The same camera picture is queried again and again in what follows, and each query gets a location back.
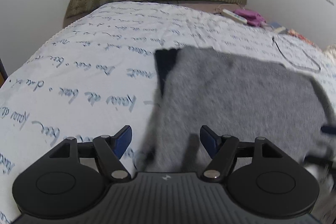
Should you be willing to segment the grey navy knit sweater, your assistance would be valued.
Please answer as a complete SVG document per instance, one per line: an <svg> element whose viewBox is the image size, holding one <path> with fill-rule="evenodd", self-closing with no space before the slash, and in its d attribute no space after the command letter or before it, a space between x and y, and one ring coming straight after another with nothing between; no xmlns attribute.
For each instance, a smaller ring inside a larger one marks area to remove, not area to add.
<svg viewBox="0 0 336 224"><path fill-rule="evenodd" d="M203 125L242 141L263 136L296 161L335 152L335 137L320 130L335 124L335 114L313 78L210 48L157 50L154 57L160 94L138 170L203 170L210 162L199 140Z"/></svg>

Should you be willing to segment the white script-print bed sheet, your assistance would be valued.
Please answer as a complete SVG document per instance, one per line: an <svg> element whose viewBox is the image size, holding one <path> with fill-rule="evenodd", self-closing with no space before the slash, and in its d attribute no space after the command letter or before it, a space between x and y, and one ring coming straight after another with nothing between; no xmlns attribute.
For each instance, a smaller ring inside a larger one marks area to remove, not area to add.
<svg viewBox="0 0 336 224"><path fill-rule="evenodd" d="M20 214L16 177L67 137L92 141L130 125L122 163L134 171L155 111L154 52L185 46L280 63L313 76L335 104L335 66L299 39L183 6L108 3L55 34L1 87L1 223Z"/></svg>

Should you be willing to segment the cream crumpled cloth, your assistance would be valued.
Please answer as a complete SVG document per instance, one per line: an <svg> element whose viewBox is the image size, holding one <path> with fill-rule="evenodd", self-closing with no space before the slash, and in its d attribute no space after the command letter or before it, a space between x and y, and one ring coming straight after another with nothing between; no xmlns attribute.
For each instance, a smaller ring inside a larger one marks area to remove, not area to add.
<svg viewBox="0 0 336 224"><path fill-rule="evenodd" d="M336 64L336 44L330 45L323 51L323 54L330 59L333 64Z"/></svg>

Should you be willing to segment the purple cloth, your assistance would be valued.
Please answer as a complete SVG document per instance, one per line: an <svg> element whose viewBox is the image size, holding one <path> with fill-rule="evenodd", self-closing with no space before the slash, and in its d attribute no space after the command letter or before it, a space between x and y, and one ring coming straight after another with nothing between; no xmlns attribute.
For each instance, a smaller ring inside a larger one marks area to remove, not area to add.
<svg viewBox="0 0 336 224"><path fill-rule="evenodd" d="M262 24L266 23L265 18L253 10L236 9L234 13L245 18L250 26L261 27Z"/></svg>

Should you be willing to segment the colourful book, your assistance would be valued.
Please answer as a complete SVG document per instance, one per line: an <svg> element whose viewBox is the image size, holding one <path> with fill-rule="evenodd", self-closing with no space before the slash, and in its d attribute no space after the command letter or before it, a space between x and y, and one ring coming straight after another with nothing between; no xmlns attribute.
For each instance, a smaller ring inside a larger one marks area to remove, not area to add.
<svg viewBox="0 0 336 224"><path fill-rule="evenodd" d="M306 44L311 45L312 47L317 48L317 46L308 38L306 38L305 36L303 36L302 34L298 33L297 31L295 31L294 29L289 29L287 30L288 35L294 36L304 42L306 42Z"/></svg>

